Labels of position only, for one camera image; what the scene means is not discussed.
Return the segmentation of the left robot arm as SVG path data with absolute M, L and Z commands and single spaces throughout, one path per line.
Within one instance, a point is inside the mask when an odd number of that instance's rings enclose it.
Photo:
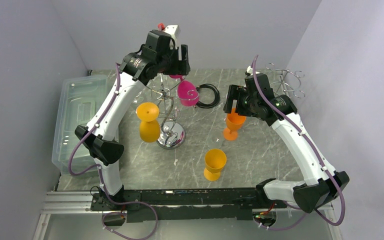
M 103 202 L 111 210 L 124 203 L 119 169 L 124 146 L 114 140 L 116 130 L 134 98 L 150 80 L 158 74 L 189 74 L 188 46 L 178 44 L 180 32 L 178 25 L 151 30 L 138 51 L 127 54 L 116 64 L 116 81 L 95 116 L 74 131 L 94 159 L 101 177 L 100 188 L 107 191 Z

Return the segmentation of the yellow-orange wine glass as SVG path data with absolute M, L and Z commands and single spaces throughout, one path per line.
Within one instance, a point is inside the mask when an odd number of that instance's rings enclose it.
M 210 149 L 204 156 L 205 168 L 204 177 L 208 181 L 216 181 L 220 178 L 221 172 L 227 163 L 226 154 L 217 148 Z

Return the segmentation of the orange wine glass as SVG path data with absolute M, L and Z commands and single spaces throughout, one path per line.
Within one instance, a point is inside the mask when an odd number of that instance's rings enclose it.
M 231 113 L 226 115 L 226 128 L 223 130 L 223 137 L 228 141 L 235 141 L 238 137 L 238 130 L 243 126 L 247 117 L 236 113 L 236 108 L 232 108 Z

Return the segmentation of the pink wine glass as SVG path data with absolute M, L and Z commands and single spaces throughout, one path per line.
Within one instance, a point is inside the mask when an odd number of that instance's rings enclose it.
M 185 107 L 195 106 L 199 101 L 199 93 L 194 84 L 185 80 L 183 75 L 169 75 L 172 79 L 179 79 L 177 96 L 180 103 Z

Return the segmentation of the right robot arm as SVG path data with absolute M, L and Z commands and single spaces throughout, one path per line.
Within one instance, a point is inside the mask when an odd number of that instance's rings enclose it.
M 229 85 L 224 112 L 266 122 L 283 140 L 303 176 L 302 181 L 270 178 L 261 182 L 256 187 L 256 203 L 267 208 L 274 201 L 290 202 L 305 213 L 335 199 L 343 204 L 343 190 L 350 178 L 345 171 L 337 171 L 319 151 L 292 100 L 276 94 L 264 73 L 248 74 L 244 81 L 244 86 Z

